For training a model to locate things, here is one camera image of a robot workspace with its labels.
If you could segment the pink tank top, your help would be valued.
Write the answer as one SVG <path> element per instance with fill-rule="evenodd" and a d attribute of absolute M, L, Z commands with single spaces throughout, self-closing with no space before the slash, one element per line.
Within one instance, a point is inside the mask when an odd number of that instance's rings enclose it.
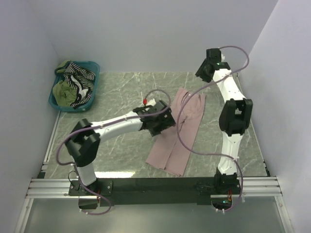
<path fill-rule="evenodd" d="M 156 141 L 146 159 L 154 168 L 172 175 L 184 175 L 192 148 L 205 110 L 205 94 L 195 94 L 179 88 L 171 104 L 172 116 L 179 121 L 156 137 Z"/>

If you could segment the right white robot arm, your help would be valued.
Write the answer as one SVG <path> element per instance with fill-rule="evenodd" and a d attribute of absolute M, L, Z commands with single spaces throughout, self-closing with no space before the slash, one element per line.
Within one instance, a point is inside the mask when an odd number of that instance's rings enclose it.
<path fill-rule="evenodd" d="M 236 163 L 241 140 L 250 125 L 253 102 L 239 90 L 220 48 L 206 50 L 206 58 L 195 75 L 204 82 L 215 82 L 224 100 L 219 117 L 223 133 L 222 157 L 214 175 L 213 191 L 227 194 L 240 189 Z"/>

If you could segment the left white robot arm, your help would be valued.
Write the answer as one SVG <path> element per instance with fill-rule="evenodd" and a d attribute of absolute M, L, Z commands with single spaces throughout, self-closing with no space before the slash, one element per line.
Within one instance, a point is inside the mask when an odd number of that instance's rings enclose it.
<path fill-rule="evenodd" d="M 148 130 L 151 136 L 156 136 L 172 126 L 175 126 L 172 111 L 162 100 L 153 100 L 151 104 L 110 120 L 80 120 L 65 145 L 78 171 L 81 191 L 86 195 L 100 193 L 101 187 L 95 175 L 93 161 L 101 142 L 142 130 Z"/>

